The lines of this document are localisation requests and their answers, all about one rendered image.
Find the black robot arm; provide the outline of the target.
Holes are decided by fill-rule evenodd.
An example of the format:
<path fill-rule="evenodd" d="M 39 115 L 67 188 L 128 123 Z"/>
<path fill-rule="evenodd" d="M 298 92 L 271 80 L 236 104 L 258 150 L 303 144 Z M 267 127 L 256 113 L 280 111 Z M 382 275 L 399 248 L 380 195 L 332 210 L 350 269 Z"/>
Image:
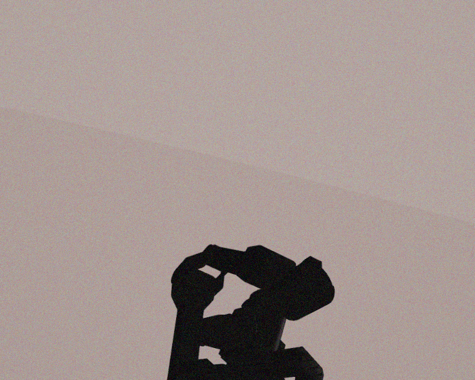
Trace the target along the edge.
<path fill-rule="evenodd" d="M 198 270 L 206 265 L 221 272 L 217 278 Z M 200 346 L 220 349 L 221 355 L 248 345 L 247 351 L 259 354 L 263 338 L 259 317 L 272 320 L 283 332 L 286 319 L 302 319 L 331 303 L 335 288 L 321 266 L 322 261 L 312 256 L 296 266 L 263 245 L 240 251 L 210 244 L 186 257 L 171 279 L 177 317 L 167 380 L 181 380 L 177 376 L 181 363 L 199 359 Z M 227 272 L 260 289 L 232 314 L 203 318 Z"/>

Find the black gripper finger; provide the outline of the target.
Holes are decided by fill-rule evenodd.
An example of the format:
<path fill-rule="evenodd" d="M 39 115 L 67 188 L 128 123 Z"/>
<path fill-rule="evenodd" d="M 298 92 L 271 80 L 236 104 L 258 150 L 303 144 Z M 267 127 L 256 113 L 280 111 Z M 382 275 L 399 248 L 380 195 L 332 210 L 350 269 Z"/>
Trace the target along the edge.
<path fill-rule="evenodd" d="M 238 372 L 239 380 L 269 380 L 260 371 Z"/>
<path fill-rule="evenodd" d="M 227 380 L 221 374 L 205 374 L 204 380 Z"/>

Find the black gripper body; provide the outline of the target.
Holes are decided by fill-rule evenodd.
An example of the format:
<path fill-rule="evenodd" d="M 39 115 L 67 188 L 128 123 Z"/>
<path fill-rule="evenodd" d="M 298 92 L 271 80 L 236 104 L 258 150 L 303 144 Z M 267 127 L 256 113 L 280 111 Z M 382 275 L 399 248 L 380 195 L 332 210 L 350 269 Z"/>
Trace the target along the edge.
<path fill-rule="evenodd" d="M 223 351 L 221 359 L 227 364 L 213 364 L 207 359 L 184 361 L 177 376 L 181 380 L 204 380 L 205 374 L 221 374 L 227 380 L 239 380 L 238 372 L 260 371 L 269 380 L 323 380 L 323 369 L 304 347 L 285 349 L 282 330 L 272 320 L 259 317 L 262 324 L 262 344 L 259 354 L 238 347 Z"/>

